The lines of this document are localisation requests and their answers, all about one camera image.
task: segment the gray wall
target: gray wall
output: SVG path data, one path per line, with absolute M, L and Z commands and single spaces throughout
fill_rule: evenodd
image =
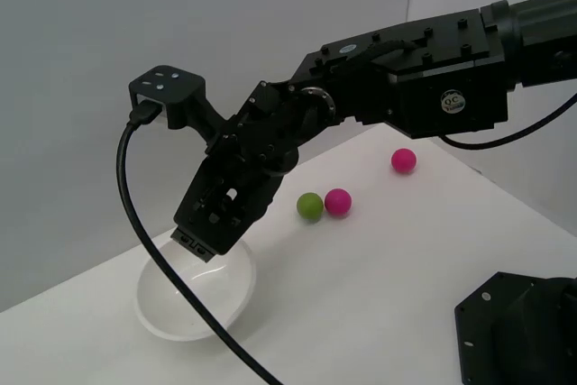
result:
M 324 42 L 405 20 L 408 0 L 0 0 L 0 311 L 135 244 L 114 180 L 127 84 L 168 63 L 234 113 L 260 79 L 289 78 Z M 352 137 L 347 124 L 304 159 Z M 152 235 L 203 157 L 192 131 L 140 130 L 129 179 Z

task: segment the white bowl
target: white bowl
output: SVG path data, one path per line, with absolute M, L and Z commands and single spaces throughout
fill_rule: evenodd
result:
M 163 245 L 160 252 L 225 328 L 248 304 L 256 267 L 243 240 L 209 263 L 173 241 Z M 190 342 L 214 333 L 151 259 L 142 269 L 134 305 L 142 325 L 158 337 Z

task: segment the white wall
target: white wall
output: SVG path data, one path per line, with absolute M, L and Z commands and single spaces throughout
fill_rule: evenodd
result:
M 409 19 L 425 18 L 488 5 L 499 0 L 411 0 Z M 523 0 L 509 0 L 510 3 Z M 509 122 L 493 131 L 455 136 L 463 142 L 486 142 L 519 131 L 553 112 L 577 93 L 577 82 L 517 90 L 509 95 Z M 490 151 L 453 155 L 528 203 L 566 230 L 577 234 L 577 108 L 533 135 Z
M 117 197 L 128 82 L 168 63 L 234 113 L 325 42 L 403 22 L 408 0 L 0 0 L 0 311 L 137 244 Z M 352 137 L 312 141 L 310 158 Z M 140 130 L 129 178 L 152 235 L 169 229 L 203 158 L 192 131 Z

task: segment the black cable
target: black cable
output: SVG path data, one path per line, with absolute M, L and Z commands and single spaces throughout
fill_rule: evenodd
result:
M 133 201 L 130 197 L 128 184 L 126 182 L 126 150 L 128 149 L 128 142 L 133 133 L 142 125 L 149 124 L 159 113 L 161 107 L 151 101 L 140 103 L 131 113 L 131 121 L 126 125 L 123 135 L 118 143 L 118 152 L 116 153 L 116 181 L 118 182 L 118 190 L 120 191 L 120 198 L 122 199 L 124 210 L 133 226 L 136 235 L 140 239 L 142 245 L 158 265 L 160 270 L 166 277 L 174 284 L 175 288 L 182 294 L 188 303 L 197 311 L 198 315 L 210 326 L 215 334 L 223 341 L 228 348 L 236 354 L 248 367 L 250 367 L 256 374 L 258 374 L 266 383 L 270 385 L 282 385 L 272 374 L 270 374 L 264 367 L 262 367 L 254 358 L 252 358 L 242 346 L 240 346 L 230 334 L 226 332 L 222 325 L 216 318 L 208 311 L 204 304 L 197 298 L 197 296 L 190 290 L 179 275 L 170 267 L 169 263 L 160 254 L 156 245 L 152 242 L 150 236 L 142 226 L 141 220 L 136 214 Z
M 531 126 L 528 126 L 524 130 L 519 131 L 518 133 L 514 133 L 508 135 L 507 137 L 503 137 L 502 139 L 493 140 L 492 142 L 485 142 L 485 143 L 461 143 L 456 142 L 455 140 L 449 139 L 445 135 L 439 136 L 439 138 L 454 148 L 465 149 L 466 151 L 482 151 L 485 149 L 492 149 L 497 148 L 498 146 L 502 146 L 504 144 L 508 144 L 514 142 L 516 140 L 522 139 L 523 137 L 527 137 L 529 134 L 534 133 L 540 128 L 543 128 L 545 125 L 554 121 L 557 117 L 565 113 L 569 110 L 575 103 L 577 103 L 577 94 L 573 95 L 565 104 L 560 106 L 557 110 L 552 112 L 550 115 L 544 117 L 538 122 L 535 122 Z

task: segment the pink ball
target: pink ball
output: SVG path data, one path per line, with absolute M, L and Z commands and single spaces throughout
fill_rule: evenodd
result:
M 330 215 L 346 215 L 352 204 L 351 195 L 340 188 L 331 189 L 325 196 L 325 208 Z
M 398 149 L 390 158 L 390 163 L 398 173 L 410 173 L 417 165 L 417 156 L 410 149 Z

